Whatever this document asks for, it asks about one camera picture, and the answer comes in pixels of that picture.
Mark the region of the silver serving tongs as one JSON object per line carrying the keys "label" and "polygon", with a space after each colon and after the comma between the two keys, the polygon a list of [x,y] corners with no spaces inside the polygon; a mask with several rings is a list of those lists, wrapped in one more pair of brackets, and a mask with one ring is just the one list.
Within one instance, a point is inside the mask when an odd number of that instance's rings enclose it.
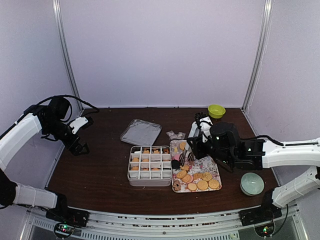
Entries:
{"label": "silver serving tongs", "polygon": [[188,141],[184,141],[182,144],[183,144],[184,148],[183,148],[182,153],[180,154],[179,159],[178,159],[180,166],[183,167],[185,165],[186,161],[189,165],[193,166],[194,162],[195,162],[195,157],[192,152],[192,148],[190,147]]}

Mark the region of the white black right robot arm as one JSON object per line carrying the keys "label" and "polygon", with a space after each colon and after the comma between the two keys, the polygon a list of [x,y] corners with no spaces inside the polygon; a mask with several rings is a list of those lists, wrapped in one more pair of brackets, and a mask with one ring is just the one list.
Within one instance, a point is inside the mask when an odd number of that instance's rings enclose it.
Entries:
{"label": "white black right robot arm", "polygon": [[320,140],[278,142],[253,137],[232,140],[227,136],[189,137],[196,158],[210,156],[226,171],[262,170],[279,166],[309,166],[290,182],[264,193],[260,206],[241,210],[243,226],[271,221],[282,216],[288,203],[320,187]]}

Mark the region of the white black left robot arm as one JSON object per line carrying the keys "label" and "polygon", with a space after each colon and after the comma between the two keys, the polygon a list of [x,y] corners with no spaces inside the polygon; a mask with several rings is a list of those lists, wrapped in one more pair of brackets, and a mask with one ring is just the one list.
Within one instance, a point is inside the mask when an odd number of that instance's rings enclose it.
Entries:
{"label": "white black left robot arm", "polygon": [[47,218],[79,226],[86,224],[87,211],[68,207],[65,195],[45,189],[59,147],[73,156],[90,152],[78,133],[93,124],[91,115],[99,109],[75,97],[92,109],[77,117],[71,98],[68,94],[54,95],[31,105],[0,136],[1,209],[12,205],[38,207],[46,212]]}

